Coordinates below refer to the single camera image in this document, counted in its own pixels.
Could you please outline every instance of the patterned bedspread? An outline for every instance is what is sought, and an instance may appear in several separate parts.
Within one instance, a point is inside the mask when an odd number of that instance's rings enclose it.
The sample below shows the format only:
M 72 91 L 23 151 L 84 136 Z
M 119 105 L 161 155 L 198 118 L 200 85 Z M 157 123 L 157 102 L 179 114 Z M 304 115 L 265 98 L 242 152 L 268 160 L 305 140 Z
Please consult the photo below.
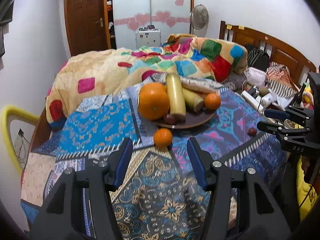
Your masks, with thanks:
M 207 79 L 184 78 L 184 82 L 208 90 L 217 88 L 222 101 L 217 115 L 197 128 L 175 131 L 168 150 L 153 147 L 152 137 L 157 127 L 139 117 L 135 104 L 144 83 L 164 80 L 165 74 L 157 73 L 118 96 L 84 100 L 62 131 L 54 133 L 49 141 L 29 154 L 21 206 L 31 222 L 66 167 L 79 171 L 90 163 L 107 159 L 126 136 L 135 141 L 135 152 L 123 185 L 110 193 L 124 239 L 199 238 L 210 193 L 201 189 L 192 171 L 186 151 L 191 136 L 196 137 L 203 150 L 227 166 L 239 170 L 254 167 L 267 184 L 282 173 L 286 154 L 275 136 L 263 132 L 255 137 L 247 135 L 247 130 L 264 118 L 228 88 Z M 83 197 L 86 232 L 94 236 L 86 189 Z M 234 225 L 235 218 L 236 192 L 233 192 L 229 227 Z
M 246 67 L 245 47 L 190 34 L 172 34 L 161 48 L 90 51 L 72 57 L 57 74 L 46 98 L 47 121 L 54 127 L 62 127 L 83 99 L 116 95 L 141 82 L 146 71 L 174 72 L 222 82 L 231 70 L 242 74 Z

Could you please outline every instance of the large orange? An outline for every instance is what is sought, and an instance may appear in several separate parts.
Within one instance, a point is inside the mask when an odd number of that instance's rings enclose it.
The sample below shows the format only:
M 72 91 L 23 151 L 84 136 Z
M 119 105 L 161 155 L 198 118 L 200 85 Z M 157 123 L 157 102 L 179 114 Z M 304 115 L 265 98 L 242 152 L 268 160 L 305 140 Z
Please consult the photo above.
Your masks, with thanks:
M 172 133 L 167 128 L 160 128 L 154 133 L 153 141 L 159 148 L 168 147 L 172 143 Z
M 141 88 L 138 112 L 142 117 L 151 121 L 156 120 L 166 115 L 169 108 L 170 101 L 164 85 L 149 83 Z
M 145 90 L 162 90 L 163 92 L 167 92 L 167 88 L 161 83 L 148 83 L 145 84 L 141 89 L 140 93 Z
M 221 105 L 221 99 L 218 94 L 210 93 L 205 97 L 204 105 L 207 109 L 217 110 Z

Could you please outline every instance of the door handle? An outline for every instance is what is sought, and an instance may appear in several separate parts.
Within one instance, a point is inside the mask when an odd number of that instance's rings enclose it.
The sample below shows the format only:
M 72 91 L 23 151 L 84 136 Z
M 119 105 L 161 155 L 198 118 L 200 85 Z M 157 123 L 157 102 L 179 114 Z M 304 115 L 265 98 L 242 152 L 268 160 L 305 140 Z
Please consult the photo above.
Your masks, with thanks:
M 102 28 L 103 27 L 103 20 L 102 18 L 100 18 L 100 20 L 96 21 L 96 23 L 99 23 L 100 22 L 100 27 Z

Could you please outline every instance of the brown plate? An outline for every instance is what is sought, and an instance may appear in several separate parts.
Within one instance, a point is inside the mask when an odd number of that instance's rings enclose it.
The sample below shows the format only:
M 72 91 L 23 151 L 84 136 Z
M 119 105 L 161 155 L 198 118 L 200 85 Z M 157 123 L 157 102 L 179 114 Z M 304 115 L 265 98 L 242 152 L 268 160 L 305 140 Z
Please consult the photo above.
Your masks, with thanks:
M 154 121 L 155 124 L 165 128 L 172 128 L 172 129 L 186 129 L 199 126 L 207 121 L 209 121 L 215 112 L 208 109 L 202 109 L 198 113 L 187 112 L 186 113 L 186 122 L 178 123 L 176 125 L 170 125 L 164 122 L 163 119 L 159 119 Z

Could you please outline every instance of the sliding wardrobe door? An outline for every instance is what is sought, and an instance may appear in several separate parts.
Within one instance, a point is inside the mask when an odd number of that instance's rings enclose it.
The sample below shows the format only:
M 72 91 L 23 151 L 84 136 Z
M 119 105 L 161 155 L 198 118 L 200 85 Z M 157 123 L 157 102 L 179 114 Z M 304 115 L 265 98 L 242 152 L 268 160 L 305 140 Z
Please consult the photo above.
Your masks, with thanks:
M 152 24 L 161 31 L 161 43 L 172 33 L 190 33 L 191 0 L 151 0 Z
M 150 0 L 113 0 L 117 48 L 136 49 L 136 31 L 150 25 Z

